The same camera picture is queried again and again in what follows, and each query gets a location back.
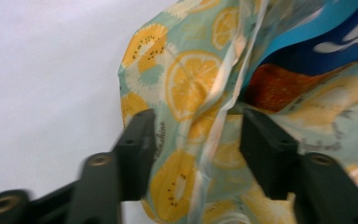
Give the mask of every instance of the white wall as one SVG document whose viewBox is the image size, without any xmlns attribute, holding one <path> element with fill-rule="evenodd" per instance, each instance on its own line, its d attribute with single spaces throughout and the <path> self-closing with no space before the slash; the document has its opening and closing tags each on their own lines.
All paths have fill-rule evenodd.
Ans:
<svg viewBox="0 0 358 224">
<path fill-rule="evenodd" d="M 122 131 L 121 58 L 132 34 L 173 2 L 0 1 L 0 191 L 40 197 L 110 149 Z"/>
</svg>

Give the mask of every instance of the metal bolt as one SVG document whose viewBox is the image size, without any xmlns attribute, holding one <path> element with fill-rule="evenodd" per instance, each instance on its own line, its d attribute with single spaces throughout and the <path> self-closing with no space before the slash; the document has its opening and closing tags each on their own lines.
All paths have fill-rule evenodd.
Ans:
<svg viewBox="0 0 358 224">
<path fill-rule="evenodd" d="M 329 157 L 326 157 L 325 155 L 312 155 L 310 160 L 314 163 L 325 166 L 333 164 L 333 160 L 331 160 Z"/>
<path fill-rule="evenodd" d="M 7 195 L 0 198 L 0 214 L 15 207 L 21 198 L 17 195 Z"/>
<path fill-rule="evenodd" d="M 108 156 L 104 156 L 104 155 L 95 156 L 89 160 L 89 165 L 91 165 L 91 166 L 105 165 L 108 162 L 110 162 L 111 160 L 112 160 L 112 158 L 110 158 Z"/>
</svg>

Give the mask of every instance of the lemon print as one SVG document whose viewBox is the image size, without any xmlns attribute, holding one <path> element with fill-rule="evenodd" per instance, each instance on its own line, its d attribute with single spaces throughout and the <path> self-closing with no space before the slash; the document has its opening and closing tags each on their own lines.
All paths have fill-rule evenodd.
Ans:
<svg viewBox="0 0 358 224">
<path fill-rule="evenodd" d="M 217 113 L 219 112 L 221 102 L 222 100 L 220 99 L 210 109 L 202 113 L 191 123 L 187 137 L 188 143 L 195 144 L 205 141 L 212 128 Z"/>
<path fill-rule="evenodd" d="M 138 69 L 143 73 L 156 65 L 156 58 L 164 52 L 168 30 L 160 24 L 151 24 L 139 30 L 131 39 L 123 58 L 128 67 L 139 59 Z"/>
<path fill-rule="evenodd" d="M 195 177 L 195 157 L 184 150 L 175 150 L 150 185 L 158 219 L 174 222 L 187 214 Z"/>
<path fill-rule="evenodd" d="M 219 71 L 220 59 L 212 53 L 191 50 L 181 53 L 168 69 L 165 93 L 177 121 L 191 119 L 202 105 Z"/>
<path fill-rule="evenodd" d="M 133 115 L 146 109 L 148 109 L 146 102 L 136 93 L 130 92 L 123 95 L 121 97 L 121 112 L 124 126 L 126 126 Z"/>
<path fill-rule="evenodd" d="M 358 77 L 341 77 L 325 84 L 288 116 L 290 119 L 302 119 L 305 127 L 324 126 L 331 124 L 342 111 L 357 101 Z"/>
<path fill-rule="evenodd" d="M 240 153 L 240 142 L 220 144 L 213 156 L 213 164 L 221 169 L 238 169 L 246 162 Z"/>
<path fill-rule="evenodd" d="M 212 34 L 212 45 L 215 48 L 222 49 L 237 33 L 239 15 L 237 7 L 226 8 L 217 15 Z"/>
<path fill-rule="evenodd" d="M 249 209 L 255 214 L 259 224 L 295 224 L 292 205 L 288 201 L 272 201 L 267 198 L 257 184 L 241 195 Z"/>
<path fill-rule="evenodd" d="M 220 0 L 203 0 L 198 6 L 194 7 L 191 12 L 201 12 L 203 10 L 217 6 L 219 2 Z"/>
<path fill-rule="evenodd" d="M 234 210 L 235 204 L 232 201 L 207 203 L 202 216 L 202 223 L 212 224 L 221 216 Z"/>
</svg>

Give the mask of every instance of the yellow lemon pattern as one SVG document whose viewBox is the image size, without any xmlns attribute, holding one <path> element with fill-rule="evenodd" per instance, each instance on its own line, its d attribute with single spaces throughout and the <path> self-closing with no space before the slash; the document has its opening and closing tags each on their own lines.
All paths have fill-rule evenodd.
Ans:
<svg viewBox="0 0 358 224">
<path fill-rule="evenodd" d="M 126 126 L 128 121 L 138 112 L 148 109 L 144 99 L 134 92 L 129 92 L 121 97 L 121 112 L 123 124 Z"/>
<path fill-rule="evenodd" d="M 210 109 L 199 115 L 191 123 L 188 131 L 187 142 L 190 144 L 202 143 L 205 141 L 212 128 L 213 122 L 219 112 L 222 99 L 214 104 Z"/>
<path fill-rule="evenodd" d="M 358 76 L 338 77 L 308 96 L 300 108 L 288 116 L 301 119 L 306 127 L 330 125 L 357 101 Z"/>
<path fill-rule="evenodd" d="M 264 27 L 258 18 L 265 17 L 266 4 L 179 1 L 131 39 L 119 70 L 122 116 L 126 125 L 140 111 L 156 113 L 158 155 L 141 201 L 155 222 L 295 223 L 292 204 L 266 198 L 239 151 L 243 104 L 229 110 L 252 67 L 246 60 L 262 55 L 264 48 L 254 51 L 253 44 Z M 306 136 L 299 138 L 301 146 L 338 144 L 334 153 L 355 155 L 344 152 L 345 145 L 358 142 L 358 68 L 353 67 L 270 116 L 296 137 Z M 358 181 L 358 161 L 345 165 L 355 163 L 347 170 Z"/>
<path fill-rule="evenodd" d="M 167 28 L 156 23 L 139 30 L 130 41 L 123 66 L 128 67 L 140 60 L 138 69 L 142 73 L 156 65 L 156 58 L 164 52 L 167 32 Z"/>
<path fill-rule="evenodd" d="M 237 7 L 222 10 L 213 23 L 212 45 L 217 49 L 222 49 L 237 33 L 238 24 Z"/>
<path fill-rule="evenodd" d="M 196 177 L 195 157 L 177 149 L 151 180 L 158 218 L 174 222 L 187 214 Z"/>
<path fill-rule="evenodd" d="M 178 121 L 191 119 L 204 103 L 220 67 L 220 59 L 200 50 L 180 54 L 168 69 L 166 98 Z"/>
<path fill-rule="evenodd" d="M 259 224 L 295 224 L 292 205 L 288 201 L 272 201 L 254 183 L 251 190 L 243 194 L 242 200 L 254 212 Z"/>
<path fill-rule="evenodd" d="M 240 153 L 239 140 L 233 143 L 220 144 L 214 154 L 213 164 L 221 169 L 228 170 L 245 166 L 245 159 Z"/>
</svg>

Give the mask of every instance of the black plastic part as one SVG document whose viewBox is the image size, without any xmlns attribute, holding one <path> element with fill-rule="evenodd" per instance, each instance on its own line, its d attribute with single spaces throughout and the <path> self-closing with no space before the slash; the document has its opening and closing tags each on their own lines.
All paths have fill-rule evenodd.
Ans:
<svg viewBox="0 0 358 224">
<path fill-rule="evenodd" d="M 117 157 L 112 153 L 99 153 L 89 157 L 76 183 L 65 223 L 120 223 L 117 217 L 121 192 L 119 179 Z"/>
<path fill-rule="evenodd" d="M 285 200 L 297 141 L 261 112 L 246 109 L 243 115 L 241 153 L 266 196 Z"/>
<path fill-rule="evenodd" d="M 66 220 L 76 182 L 32 201 L 27 223 L 56 224 Z"/>
<path fill-rule="evenodd" d="M 0 213 L 0 224 L 121 223 L 120 202 L 137 201 L 147 191 L 156 151 L 152 109 L 134 116 L 112 152 L 89 157 L 79 180 L 32 202 L 23 190 L 15 206 Z"/>
<path fill-rule="evenodd" d="M 296 153 L 297 142 L 268 116 L 243 113 L 241 153 L 266 196 L 296 195 L 301 224 L 358 224 L 358 188 L 332 158 Z"/>
<path fill-rule="evenodd" d="M 302 164 L 319 223 L 358 224 L 358 188 L 339 164 L 320 153 L 307 154 Z"/>
<path fill-rule="evenodd" d="M 23 223 L 29 204 L 28 194 L 24 190 L 14 189 L 0 193 L 0 223 Z"/>
<path fill-rule="evenodd" d="M 136 114 L 113 148 L 117 153 L 121 186 L 121 201 L 139 201 L 145 196 L 156 152 L 155 115 L 152 109 Z"/>
</svg>

